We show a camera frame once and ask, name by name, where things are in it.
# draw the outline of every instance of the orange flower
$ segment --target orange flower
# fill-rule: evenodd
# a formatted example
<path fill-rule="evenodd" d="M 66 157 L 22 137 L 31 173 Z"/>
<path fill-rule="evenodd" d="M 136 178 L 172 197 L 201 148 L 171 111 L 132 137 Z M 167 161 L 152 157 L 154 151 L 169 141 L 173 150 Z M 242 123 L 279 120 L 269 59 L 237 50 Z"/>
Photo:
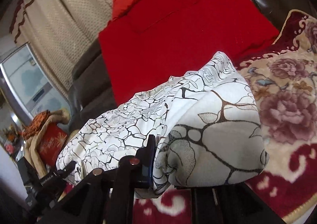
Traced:
<path fill-rule="evenodd" d="M 254 99 L 256 101 L 260 100 L 262 97 L 269 96 L 270 92 L 268 91 L 268 87 L 261 87 L 259 91 L 255 91 Z"/>
<path fill-rule="evenodd" d="M 307 85 L 307 83 L 305 81 L 301 81 L 300 83 L 295 83 L 294 88 L 297 90 L 302 90 L 303 92 L 305 92 L 309 95 L 310 95 L 311 91 L 313 90 L 313 88 L 311 86 Z"/>

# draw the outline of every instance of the pebble pattern fabric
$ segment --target pebble pattern fabric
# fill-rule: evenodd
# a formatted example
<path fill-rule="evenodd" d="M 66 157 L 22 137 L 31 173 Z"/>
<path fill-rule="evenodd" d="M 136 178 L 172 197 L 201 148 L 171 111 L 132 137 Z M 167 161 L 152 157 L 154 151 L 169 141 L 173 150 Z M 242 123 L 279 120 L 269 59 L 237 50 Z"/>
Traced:
<path fill-rule="evenodd" d="M 251 90 L 226 54 L 217 52 L 199 71 L 170 77 L 89 120 L 60 153 L 57 168 L 76 161 L 68 177 L 76 184 L 94 168 L 117 168 L 121 157 L 146 146 L 150 134 L 157 138 L 155 195 L 170 184 L 242 182 L 260 174 L 268 161 Z"/>
<path fill-rule="evenodd" d="M 12 21 L 15 42 L 31 44 L 49 79 L 66 96 L 71 71 L 111 19 L 112 0 L 21 0 Z"/>

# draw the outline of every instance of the brown leather sofa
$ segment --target brown leather sofa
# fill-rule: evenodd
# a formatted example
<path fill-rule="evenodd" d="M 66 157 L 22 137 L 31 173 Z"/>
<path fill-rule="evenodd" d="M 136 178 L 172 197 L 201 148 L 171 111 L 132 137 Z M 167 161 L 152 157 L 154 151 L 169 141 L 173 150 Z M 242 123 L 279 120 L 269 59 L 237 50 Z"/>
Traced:
<path fill-rule="evenodd" d="M 291 9 L 299 9 L 317 18 L 309 0 L 252 0 L 261 13 L 279 30 Z M 83 54 L 72 71 L 69 90 L 72 110 L 70 131 L 81 128 L 88 119 L 117 107 L 98 40 Z"/>

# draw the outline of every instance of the beige curtain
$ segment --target beige curtain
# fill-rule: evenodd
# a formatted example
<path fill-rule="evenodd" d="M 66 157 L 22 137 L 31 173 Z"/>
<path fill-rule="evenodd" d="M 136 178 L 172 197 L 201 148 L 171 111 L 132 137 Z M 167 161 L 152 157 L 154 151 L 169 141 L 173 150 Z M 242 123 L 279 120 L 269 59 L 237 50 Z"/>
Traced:
<path fill-rule="evenodd" d="M 18 45 L 30 42 L 43 71 L 67 96 L 72 68 L 111 14 L 112 0 L 21 0 L 10 32 Z"/>

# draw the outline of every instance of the floral rug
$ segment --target floral rug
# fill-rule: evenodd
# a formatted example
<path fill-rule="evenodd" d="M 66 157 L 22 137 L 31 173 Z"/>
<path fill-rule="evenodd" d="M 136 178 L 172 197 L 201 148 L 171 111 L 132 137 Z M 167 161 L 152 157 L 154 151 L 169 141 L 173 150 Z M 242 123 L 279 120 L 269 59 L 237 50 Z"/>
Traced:
<path fill-rule="evenodd" d="M 317 19 L 288 14 L 273 45 L 235 64 L 256 99 L 270 160 L 246 183 L 286 223 L 317 201 Z"/>

